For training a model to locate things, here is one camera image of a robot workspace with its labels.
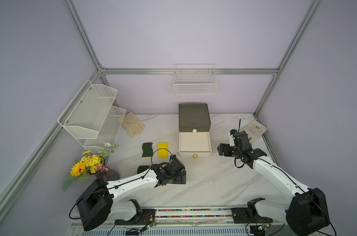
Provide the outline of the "green yellow sponge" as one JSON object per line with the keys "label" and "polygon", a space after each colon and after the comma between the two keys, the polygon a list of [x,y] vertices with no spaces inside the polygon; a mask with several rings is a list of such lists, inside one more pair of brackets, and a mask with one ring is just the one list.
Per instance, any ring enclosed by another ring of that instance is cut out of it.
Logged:
{"label": "green yellow sponge", "polygon": [[150,166],[148,166],[148,165],[141,165],[137,169],[137,174],[147,171],[147,170],[149,170],[149,168],[150,168]]}
{"label": "green yellow sponge", "polygon": [[142,158],[151,158],[153,156],[152,142],[143,143],[142,145]]}

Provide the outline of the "olive white yellow drawer cabinet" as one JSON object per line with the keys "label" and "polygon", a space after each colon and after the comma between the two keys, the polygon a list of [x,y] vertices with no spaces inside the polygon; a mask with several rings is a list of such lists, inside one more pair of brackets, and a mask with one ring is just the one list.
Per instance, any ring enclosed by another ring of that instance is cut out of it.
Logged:
{"label": "olive white yellow drawer cabinet", "polygon": [[178,105],[179,132],[209,132],[211,120],[206,103],[180,103]]}

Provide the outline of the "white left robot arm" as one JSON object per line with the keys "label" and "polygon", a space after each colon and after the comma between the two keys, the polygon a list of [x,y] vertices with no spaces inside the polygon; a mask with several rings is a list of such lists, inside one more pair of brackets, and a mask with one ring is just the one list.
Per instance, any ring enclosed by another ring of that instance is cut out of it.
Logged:
{"label": "white left robot arm", "polygon": [[138,223],[143,210],[130,196],[167,184],[186,184],[185,166],[178,158],[152,164],[147,170],[122,180],[94,180],[76,201],[84,231],[91,231],[107,220]]}

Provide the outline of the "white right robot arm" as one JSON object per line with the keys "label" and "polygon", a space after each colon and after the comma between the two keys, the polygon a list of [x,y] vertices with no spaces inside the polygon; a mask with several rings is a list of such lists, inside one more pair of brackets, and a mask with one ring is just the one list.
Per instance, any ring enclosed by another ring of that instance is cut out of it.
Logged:
{"label": "white right robot arm", "polygon": [[288,225],[298,236],[308,236],[331,226],[325,194],[318,188],[309,188],[277,166],[259,148],[253,148],[245,131],[230,131],[229,144],[217,147],[220,156],[241,160],[242,166],[257,171],[278,189],[287,204],[268,202],[260,197],[248,202],[246,217],[253,222],[257,218],[270,218]]}

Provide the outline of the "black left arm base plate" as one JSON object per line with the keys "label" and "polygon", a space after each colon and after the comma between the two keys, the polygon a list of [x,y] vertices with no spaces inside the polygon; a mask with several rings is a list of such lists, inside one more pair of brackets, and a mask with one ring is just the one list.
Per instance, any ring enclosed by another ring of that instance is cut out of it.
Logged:
{"label": "black left arm base plate", "polygon": [[122,206],[116,209],[118,213],[115,225],[146,225],[152,223],[156,217],[156,209],[141,208],[137,200],[131,199],[127,202],[123,202],[125,208]]}

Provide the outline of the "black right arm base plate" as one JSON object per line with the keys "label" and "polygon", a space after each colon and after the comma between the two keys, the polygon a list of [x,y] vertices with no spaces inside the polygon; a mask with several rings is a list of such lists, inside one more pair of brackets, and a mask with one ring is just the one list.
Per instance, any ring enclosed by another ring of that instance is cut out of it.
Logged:
{"label": "black right arm base plate", "polygon": [[265,200],[265,198],[256,198],[247,203],[245,207],[231,208],[233,222],[235,224],[242,223],[272,223],[273,220],[258,215],[256,210],[256,203]]}

